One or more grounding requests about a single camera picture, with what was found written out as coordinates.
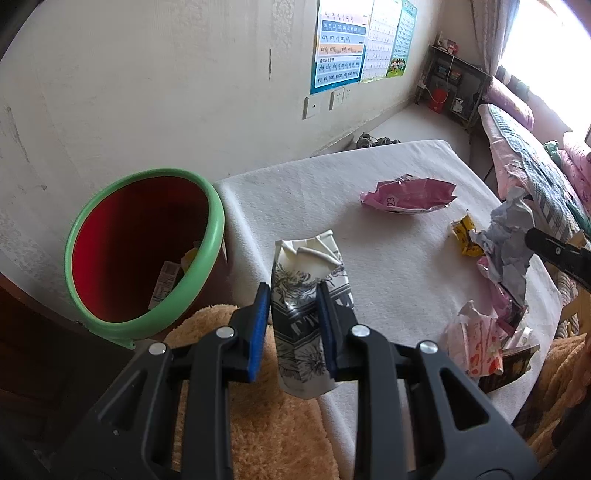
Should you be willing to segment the grey paper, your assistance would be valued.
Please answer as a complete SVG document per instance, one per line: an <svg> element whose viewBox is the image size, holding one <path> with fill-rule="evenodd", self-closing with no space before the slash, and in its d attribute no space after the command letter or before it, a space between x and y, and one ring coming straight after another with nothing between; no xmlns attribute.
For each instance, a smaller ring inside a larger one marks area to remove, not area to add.
<svg viewBox="0 0 591 480"><path fill-rule="evenodd" d="M488 278L501 285L520 307L526 305L526 274L534 254L525 241L535 227L526 196L523 188L511 187L505 201L491 211L489 226L474 236L488 259Z"/></svg>

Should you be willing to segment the pink strawberry carton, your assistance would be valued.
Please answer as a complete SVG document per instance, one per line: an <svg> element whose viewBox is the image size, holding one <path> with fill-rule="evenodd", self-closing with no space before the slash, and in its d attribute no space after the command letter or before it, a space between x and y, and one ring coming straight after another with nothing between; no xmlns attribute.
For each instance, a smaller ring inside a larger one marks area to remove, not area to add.
<svg viewBox="0 0 591 480"><path fill-rule="evenodd" d="M504 372L501 340L504 332L495 318L480 313L467 302L445 330L445 350L472 379Z"/></svg>

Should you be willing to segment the yellow chocolate wrapper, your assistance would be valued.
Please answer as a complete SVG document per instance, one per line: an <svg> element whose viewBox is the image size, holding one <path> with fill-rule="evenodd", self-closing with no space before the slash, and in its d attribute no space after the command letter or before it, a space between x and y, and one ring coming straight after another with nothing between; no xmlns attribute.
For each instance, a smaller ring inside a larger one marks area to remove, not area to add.
<svg viewBox="0 0 591 480"><path fill-rule="evenodd" d="M469 213L460 220L451 223L451 230L456 238L460 253L471 258L480 258L484 255L483 248L473 239L477 233L476 225Z"/></svg>

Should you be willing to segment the dark pink snack bag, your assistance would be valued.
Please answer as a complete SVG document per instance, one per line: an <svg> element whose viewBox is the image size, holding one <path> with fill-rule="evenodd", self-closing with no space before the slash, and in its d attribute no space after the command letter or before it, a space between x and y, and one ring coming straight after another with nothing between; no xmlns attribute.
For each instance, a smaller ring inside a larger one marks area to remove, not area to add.
<svg viewBox="0 0 591 480"><path fill-rule="evenodd" d="M360 199L363 205L378 211L415 215L446 208L456 199L456 188L452 182L406 174L379 182Z"/></svg>

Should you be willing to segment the black white floral carton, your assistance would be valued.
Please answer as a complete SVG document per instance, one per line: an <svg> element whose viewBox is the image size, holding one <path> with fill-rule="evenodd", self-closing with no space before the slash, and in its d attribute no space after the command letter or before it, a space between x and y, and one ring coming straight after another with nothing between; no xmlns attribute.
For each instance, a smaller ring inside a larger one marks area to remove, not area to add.
<svg viewBox="0 0 591 480"><path fill-rule="evenodd" d="M342 253L334 232L276 242L271 271L271 320L280 388L301 399L322 396L337 384L325 367L317 286L325 281L339 304L353 306Z"/></svg>

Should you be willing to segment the light pink snack bag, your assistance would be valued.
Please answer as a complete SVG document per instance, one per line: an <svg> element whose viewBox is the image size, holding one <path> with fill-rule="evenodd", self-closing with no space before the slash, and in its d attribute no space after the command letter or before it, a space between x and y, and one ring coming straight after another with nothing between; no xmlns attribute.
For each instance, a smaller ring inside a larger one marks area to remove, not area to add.
<svg viewBox="0 0 591 480"><path fill-rule="evenodd" d="M489 282L491 303L497 315L499 327L509 336L513 336L524 318L527 308L519 304L507 289L500 283L494 282L489 260L482 256L477 262L480 273Z"/></svg>

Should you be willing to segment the bed with plaid quilt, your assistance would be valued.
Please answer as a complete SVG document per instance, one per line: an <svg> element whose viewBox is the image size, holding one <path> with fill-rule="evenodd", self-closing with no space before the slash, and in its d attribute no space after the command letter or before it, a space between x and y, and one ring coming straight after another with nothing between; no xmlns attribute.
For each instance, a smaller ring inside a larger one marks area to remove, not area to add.
<svg viewBox="0 0 591 480"><path fill-rule="evenodd" d="M590 217L582 201L543 144L494 104L482 104L478 112L490 144L499 198L519 187L529 198L537 228L563 242L580 231L589 234Z"/></svg>

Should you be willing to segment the folded pink blanket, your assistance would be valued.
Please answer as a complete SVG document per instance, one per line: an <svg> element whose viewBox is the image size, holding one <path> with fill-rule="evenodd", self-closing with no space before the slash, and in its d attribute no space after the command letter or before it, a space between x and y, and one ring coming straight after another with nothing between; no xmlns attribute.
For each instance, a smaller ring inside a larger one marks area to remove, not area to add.
<svg viewBox="0 0 591 480"><path fill-rule="evenodd" d="M587 213L590 213L590 146L574 132L565 132L559 150L561 170L566 175Z"/></svg>

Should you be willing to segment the red bin with green rim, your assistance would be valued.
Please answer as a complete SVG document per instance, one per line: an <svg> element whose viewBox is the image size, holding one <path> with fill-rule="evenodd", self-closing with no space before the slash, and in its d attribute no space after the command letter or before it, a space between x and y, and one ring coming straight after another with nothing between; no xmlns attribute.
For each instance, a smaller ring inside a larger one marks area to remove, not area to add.
<svg viewBox="0 0 591 480"><path fill-rule="evenodd" d="M189 171L143 171L100 191L65 247L65 281L83 325L132 349L201 308L228 303L224 225L214 186Z"/></svg>

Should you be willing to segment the dark bedside shelf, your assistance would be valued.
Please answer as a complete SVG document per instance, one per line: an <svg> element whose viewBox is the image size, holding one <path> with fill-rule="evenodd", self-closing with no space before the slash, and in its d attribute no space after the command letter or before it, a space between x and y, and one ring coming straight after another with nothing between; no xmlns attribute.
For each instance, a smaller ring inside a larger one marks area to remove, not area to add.
<svg viewBox="0 0 591 480"><path fill-rule="evenodd" d="M448 90L448 100L441 114L471 132L479 120L478 107L484 100L491 79L492 76L480 67L442 47L431 45L415 90L414 102L429 107L429 90Z"/></svg>

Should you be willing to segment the small red bucket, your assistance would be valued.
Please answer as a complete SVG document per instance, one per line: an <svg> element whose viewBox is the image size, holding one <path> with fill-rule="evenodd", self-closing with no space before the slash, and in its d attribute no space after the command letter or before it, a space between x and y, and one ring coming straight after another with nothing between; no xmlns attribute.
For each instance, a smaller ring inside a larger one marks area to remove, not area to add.
<svg viewBox="0 0 591 480"><path fill-rule="evenodd" d="M429 90L428 93L430 96L429 108L441 114L448 100L449 91L443 88L435 88L433 91Z"/></svg>

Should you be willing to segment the grey shoe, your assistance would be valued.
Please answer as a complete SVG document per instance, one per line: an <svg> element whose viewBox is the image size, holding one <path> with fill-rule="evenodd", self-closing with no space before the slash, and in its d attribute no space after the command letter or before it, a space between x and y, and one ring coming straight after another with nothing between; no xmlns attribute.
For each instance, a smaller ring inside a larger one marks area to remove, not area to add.
<svg viewBox="0 0 591 480"><path fill-rule="evenodd" d="M369 133L363 133L358 140L356 140L356 149L365 149L374 146L374 141Z"/></svg>
<svg viewBox="0 0 591 480"><path fill-rule="evenodd" d="M377 138L373 141L373 146L377 147L377 146L387 146L387 145L396 145L396 144L400 144L401 141L398 139L391 139L389 137L380 137Z"/></svg>

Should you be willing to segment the window curtain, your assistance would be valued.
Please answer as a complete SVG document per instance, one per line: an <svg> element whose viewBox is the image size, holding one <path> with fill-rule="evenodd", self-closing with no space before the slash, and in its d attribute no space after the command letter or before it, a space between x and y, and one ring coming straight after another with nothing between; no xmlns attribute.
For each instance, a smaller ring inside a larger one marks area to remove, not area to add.
<svg viewBox="0 0 591 480"><path fill-rule="evenodd" d="M484 70L494 75L508 42L519 0L472 0L475 38Z"/></svg>

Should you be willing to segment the green number wall poster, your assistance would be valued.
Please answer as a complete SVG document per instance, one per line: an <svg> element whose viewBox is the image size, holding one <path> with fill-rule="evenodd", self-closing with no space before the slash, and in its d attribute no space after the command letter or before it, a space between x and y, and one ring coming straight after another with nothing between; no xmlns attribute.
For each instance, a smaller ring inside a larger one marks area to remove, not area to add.
<svg viewBox="0 0 591 480"><path fill-rule="evenodd" d="M398 22L396 38L386 76L388 78L403 76L410 56L412 40L417 21L417 7L408 0L402 2L401 15Z"/></svg>

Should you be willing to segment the white wall socket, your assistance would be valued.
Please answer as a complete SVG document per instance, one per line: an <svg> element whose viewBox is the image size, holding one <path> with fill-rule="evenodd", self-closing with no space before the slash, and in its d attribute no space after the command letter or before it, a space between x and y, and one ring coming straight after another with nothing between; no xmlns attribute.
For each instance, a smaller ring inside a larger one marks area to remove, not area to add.
<svg viewBox="0 0 591 480"><path fill-rule="evenodd" d="M342 102L344 101L344 95L345 95L345 88L344 87L333 90L331 93L331 102L329 102L329 108L331 110L335 110L335 108L341 107Z"/></svg>

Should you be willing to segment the white grid wall poster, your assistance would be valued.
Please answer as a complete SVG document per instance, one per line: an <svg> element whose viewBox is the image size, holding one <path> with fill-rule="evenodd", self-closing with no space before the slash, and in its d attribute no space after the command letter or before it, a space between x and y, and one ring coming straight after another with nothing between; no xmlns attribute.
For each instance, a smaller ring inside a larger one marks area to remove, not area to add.
<svg viewBox="0 0 591 480"><path fill-rule="evenodd" d="M401 17L401 0L375 0L365 40L361 82L386 76Z"/></svg>

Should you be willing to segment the blue pinyin wall poster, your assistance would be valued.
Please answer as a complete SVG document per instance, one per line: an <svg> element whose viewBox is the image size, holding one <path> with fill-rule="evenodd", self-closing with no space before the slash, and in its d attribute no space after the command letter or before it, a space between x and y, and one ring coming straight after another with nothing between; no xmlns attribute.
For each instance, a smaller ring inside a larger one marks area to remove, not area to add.
<svg viewBox="0 0 591 480"><path fill-rule="evenodd" d="M359 83L373 1L318 1L311 94Z"/></svg>

